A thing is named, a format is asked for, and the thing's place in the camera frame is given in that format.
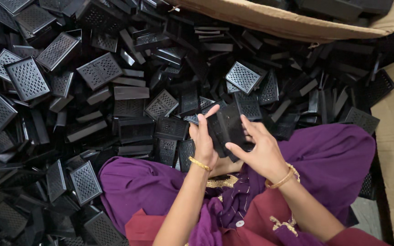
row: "gold bangle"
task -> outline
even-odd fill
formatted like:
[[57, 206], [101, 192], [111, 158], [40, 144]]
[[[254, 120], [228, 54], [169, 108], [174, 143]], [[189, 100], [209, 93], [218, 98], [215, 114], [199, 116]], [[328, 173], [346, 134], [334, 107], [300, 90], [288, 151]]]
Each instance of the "gold bangle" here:
[[299, 175], [298, 171], [293, 167], [293, 165], [288, 164], [287, 162], [286, 162], [286, 164], [287, 164], [287, 166], [290, 168], [290, 171], [288, 172], [287, 176], [285, 176], [281, 181], [277, 182], [277, 183], [274, 184], [274, 185], [270, 185], [271, 182], [270, 182], [268, 179], [266, 179], [266, 180], [265, 180], [265, 186], [266, 186], [267, 188], [270, 188], [270, 189], [279, 188], [279, 187], [281, 187], [283, 184], [285, 184], [287, 181], [289, 181], [290, 178], [291, 178], [293, 175], [296, 176], [297, 182], [300, 182], [300, 175]]
[[201, 162], [199, 162], [198, 160], [196, 160], [196, 159], [194, 159], [194, 158], [192, 158], [192, 157], [188, 157], [188, 159], [192, 162], [192, 163], [195, 163], [195, 164], [197, 164], [199, 167], [201, 167], [201, 168], [203, 168], [203, 169], [205, 169], [205, 170], [207, 170], [207, 171], [212, 171], [212, 169], [210, 168], [210, 167], [208, 167], [208, 166], [206, 166], [206, 165], [203, 165]]

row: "button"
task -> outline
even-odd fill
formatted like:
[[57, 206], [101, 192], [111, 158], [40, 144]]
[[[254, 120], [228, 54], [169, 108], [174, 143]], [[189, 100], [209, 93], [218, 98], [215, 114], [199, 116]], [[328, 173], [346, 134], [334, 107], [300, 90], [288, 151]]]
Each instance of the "button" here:
[[237, 223], [236, 223], [236, 226], [237, 227], [241, 227], [241, 226], [243, 226], [244, 225], [244, 221], [242, 221], [242, 220], [240, 220], [240, 221], [238, 221]]

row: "woman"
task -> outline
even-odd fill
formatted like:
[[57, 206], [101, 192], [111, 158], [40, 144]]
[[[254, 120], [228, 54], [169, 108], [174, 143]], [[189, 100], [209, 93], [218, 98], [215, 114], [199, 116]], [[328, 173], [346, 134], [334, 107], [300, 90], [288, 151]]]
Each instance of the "woman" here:
[[[256, 145], [246, 153], [227, 143], [241, 159], [234, 164], [218, 157], [205, 117], [198, 119], [189, 129], [196, 150], [184, 179], [165, 165], [119, 157], [100, 171], [103, 204], [132, 246], [386, 245], [342, 223], [374, 154], [375, 142], [362, 129], [324, 125], [278, 143], [242, 115], [246, 139]], [[237, 172], [244, 162], [231, 188], [204, 199], [209, 177]]]

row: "woman's right hand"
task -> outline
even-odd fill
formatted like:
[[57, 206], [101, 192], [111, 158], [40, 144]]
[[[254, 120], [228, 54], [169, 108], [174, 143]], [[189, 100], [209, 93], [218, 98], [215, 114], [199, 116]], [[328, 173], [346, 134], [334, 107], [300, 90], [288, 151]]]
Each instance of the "woman's right hand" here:
[[287, 176], [289, 167], [282, 157], [276, 139], [262, 123], [250, 122], [244, 115], [241, 115], [241, 121], [246, 139], [255, 143], [255, 147], [249, 153], [234, 143], [226, 143], [226, 148], [272, 183], [281, 181]]

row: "floor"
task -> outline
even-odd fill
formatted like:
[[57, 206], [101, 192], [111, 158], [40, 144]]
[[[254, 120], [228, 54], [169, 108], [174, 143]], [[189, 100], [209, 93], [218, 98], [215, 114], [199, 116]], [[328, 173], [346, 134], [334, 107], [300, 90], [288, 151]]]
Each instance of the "floor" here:
[[359, 221], [359, 224], [353, 227], [363, 230], [379, 240], [383, 240], [380, 214], [376, 201], [358, 197], [351, 207]]

